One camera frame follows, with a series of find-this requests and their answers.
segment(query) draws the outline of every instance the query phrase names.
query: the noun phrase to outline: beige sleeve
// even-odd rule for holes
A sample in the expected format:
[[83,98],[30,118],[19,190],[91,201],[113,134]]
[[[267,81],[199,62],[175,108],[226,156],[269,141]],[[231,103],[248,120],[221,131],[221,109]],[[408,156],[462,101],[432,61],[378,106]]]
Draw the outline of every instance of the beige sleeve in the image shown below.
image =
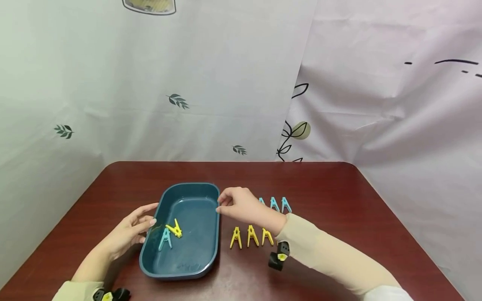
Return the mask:
[[66,281],[52,301],[93,301],[95,292],[103,285],[103,282]]
[[299,216],[288,213],[286,217],[276,239],[286,241],[290,256],[303,265],[332,277],[360,297],[379,286],[400,287],[389,271],[357,249]]

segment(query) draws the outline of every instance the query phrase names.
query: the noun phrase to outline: hanging picture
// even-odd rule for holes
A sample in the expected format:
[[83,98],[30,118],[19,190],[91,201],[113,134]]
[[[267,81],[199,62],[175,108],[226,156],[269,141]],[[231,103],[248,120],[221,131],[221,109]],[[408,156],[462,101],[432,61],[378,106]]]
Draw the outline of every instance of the hanging picture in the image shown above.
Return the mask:
[[176,12],[175,0],[122,0],[125,8],[151,15],[170,15]]

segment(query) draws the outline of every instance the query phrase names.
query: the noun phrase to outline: tray rim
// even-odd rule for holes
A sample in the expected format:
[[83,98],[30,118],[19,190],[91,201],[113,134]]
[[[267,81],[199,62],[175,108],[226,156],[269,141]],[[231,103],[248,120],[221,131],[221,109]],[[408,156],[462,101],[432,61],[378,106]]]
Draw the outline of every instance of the tray rim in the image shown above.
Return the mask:
[[[162,196],[161,196],[161,199],[159,201],[159,205],[157,206],[156,208],[156,212],[154,213],[154,216],[157,216],[157,213],[159,211],[159,208],[161,207],[161,202],[162,200],[164,200],[164,196],[166,195],[166,193],[171,189],[171,188],[174,188],[176,186],[180,186],[180,185],[186,185],[186,184],[203,184],[203,185],[210,185],[210,186],[213,186],[214,188],[216,188],[217,190],[217,194],[218,196],[220,195],[220,190],[219,188],[213,184],[213,183],[209,183],[209,182],[183,182],[183,183],[177,183],[177,184],[174,184],[174,185],[171,185],[169,186],[166,190],[164,190],[164,192],[162,193]],[[211,258],[211,260],[208,262],[208,264],[200,271],[198,272],[193,272],[193,273],[183,273],[183,274],[169,274],[169,275],[159,275],[159,274],[154,274],[154,273],[151,273],[149,272],[145,267],[144,267],[144,264],[142,263],[142,255],[144,254],[144,249],[146,247],[146,242],[147,240],[149,239],[149,236],[150,236],[150,233],[151,233],[151,229],[150,228],[147,232],[147,235],[146,235],[146,240],[144,242],[144,244],[142,244],[142,249],[141,249],[141,253],[139,254],[139,266],[142,270],[142,272],[144,274],[146,274],[147,276],[151,277],[151,278],[155,278],[155,279],[160,279],[160,280],[183,280],[183,279],[196,279],[196,278],[201,278],[203,277],[213,266],[213,263],[214,263],[214,260],[216,259],[216,256],[217,256],[217,253],[218,253],[218,246],[219,246],[219,213],[216,213],[216,241],[215,241],[215,248],[214,248],[214,254],[213,254],[213,257]]]

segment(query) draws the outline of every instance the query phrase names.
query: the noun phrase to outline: sleeve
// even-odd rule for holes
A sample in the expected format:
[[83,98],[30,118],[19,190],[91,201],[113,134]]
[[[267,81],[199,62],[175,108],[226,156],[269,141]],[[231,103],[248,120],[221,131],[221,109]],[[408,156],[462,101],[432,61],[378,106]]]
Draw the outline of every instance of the sleeve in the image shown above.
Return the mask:
[[93,301],[95,292],[102,288],[103,282],[66,281],[52,301]]
[[387,269],[362,252],[299,216],[288,213],[286,218],[276,239],[286,241],[290,256],[303,265],[330,276],[359,297],[379,286],[400,288]]
[[380,286],[372,289],[363,297],[363,301],[414,301],[401,288]]

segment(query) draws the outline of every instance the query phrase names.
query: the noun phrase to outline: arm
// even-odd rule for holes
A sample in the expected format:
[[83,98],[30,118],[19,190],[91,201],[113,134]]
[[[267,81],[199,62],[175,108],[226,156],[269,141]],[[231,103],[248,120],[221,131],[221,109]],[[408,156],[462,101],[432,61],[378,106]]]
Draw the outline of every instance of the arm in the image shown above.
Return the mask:
[[379,286],[400,288],[382,265],[307,220],[271,209],[265,214],[259,226],[269,230],[278,241],[288,242],[291,257],[332,277],[355,295],[363,296]]
[[266,228],[289,244],[291,257],[332,277],[364,301],[412,300],[379,263],[301,217],[264,206],[249,189],[227,188],[218,202],[217,212]]
[[110,264],[122,256],[132,245],[144,243],[140,234],[152,227],[156,220],[144,213],[158,203],[139,207],[124,218],[80,264],[71,281],[65,282],[52,301],[92,301],[97,290],[104,285]]

